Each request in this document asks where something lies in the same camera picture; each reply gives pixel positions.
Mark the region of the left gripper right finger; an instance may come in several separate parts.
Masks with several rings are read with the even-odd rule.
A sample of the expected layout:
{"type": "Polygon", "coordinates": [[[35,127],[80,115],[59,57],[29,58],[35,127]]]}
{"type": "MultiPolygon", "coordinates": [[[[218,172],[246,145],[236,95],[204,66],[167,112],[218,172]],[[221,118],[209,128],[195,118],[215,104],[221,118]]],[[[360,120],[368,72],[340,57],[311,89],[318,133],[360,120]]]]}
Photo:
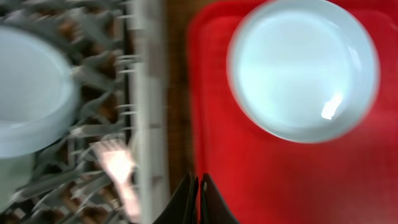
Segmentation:
{"type": "Polygon", "coordinates": [[[239,224],[209,174],[200,183],[200,224],[239,224]]]}

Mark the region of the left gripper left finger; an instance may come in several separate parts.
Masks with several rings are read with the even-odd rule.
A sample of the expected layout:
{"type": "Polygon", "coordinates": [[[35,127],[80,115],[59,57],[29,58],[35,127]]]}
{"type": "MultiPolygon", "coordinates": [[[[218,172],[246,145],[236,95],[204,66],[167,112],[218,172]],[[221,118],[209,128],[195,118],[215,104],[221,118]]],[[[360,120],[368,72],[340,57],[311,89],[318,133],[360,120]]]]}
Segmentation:
{"type": "Polygon", "coordinates": [[[198,178],[187,174],[179,183],[164,211],[153,224],[193,224],[199,189],[198,178]]]}

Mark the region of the white plastic fork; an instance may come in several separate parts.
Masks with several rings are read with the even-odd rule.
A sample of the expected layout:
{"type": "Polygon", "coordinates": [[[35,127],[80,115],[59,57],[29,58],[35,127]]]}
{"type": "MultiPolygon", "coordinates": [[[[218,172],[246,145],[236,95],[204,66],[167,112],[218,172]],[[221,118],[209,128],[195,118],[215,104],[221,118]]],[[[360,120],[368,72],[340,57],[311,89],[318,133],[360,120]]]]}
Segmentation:
{"type": "Polygon", "coordinates": [[[113,181],[124,213],[131,223],[141,222],[141,203],[132,183],[136,162],[127,145],[119,139],[109,139],[91,144],[101,167],[113,181]]]}

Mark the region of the light blue plate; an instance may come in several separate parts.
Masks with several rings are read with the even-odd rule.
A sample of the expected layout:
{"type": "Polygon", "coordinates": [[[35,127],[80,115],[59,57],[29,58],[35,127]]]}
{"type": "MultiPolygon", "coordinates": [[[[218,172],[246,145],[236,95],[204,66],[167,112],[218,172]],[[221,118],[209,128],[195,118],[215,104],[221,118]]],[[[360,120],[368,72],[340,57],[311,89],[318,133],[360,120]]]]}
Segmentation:
{"type": "Polygon", "coordinates": [[[243,113],[287,141],[318,143],[355,128],[379,89],[366,28],[330,1],[270,1],[238,25],[228,82],[243,113]]]}

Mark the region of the green bowl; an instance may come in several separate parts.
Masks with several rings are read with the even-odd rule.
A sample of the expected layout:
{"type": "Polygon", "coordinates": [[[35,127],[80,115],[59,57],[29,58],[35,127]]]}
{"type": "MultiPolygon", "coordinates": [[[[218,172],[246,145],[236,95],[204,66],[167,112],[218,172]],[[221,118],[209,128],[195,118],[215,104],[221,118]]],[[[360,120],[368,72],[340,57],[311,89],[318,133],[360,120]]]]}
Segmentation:
{"type": "Polygon", "coordinates": [[[1,212],[25,200],[20,188],[30,182],[34,162],[34,154],[1,159],[1,212]]]}

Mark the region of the light blue bowl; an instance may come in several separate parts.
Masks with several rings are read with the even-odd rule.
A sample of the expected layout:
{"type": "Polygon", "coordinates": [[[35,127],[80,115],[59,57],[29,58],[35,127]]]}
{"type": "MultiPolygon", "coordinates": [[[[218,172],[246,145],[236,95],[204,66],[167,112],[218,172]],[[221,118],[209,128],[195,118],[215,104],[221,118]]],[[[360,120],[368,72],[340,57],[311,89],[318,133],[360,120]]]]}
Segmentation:
{"type": "Polygon", "coordinates": [[[75,119],[80,89],[69,60],[50,43],[1,26],[1,157],[39,151],[75,119]]]}

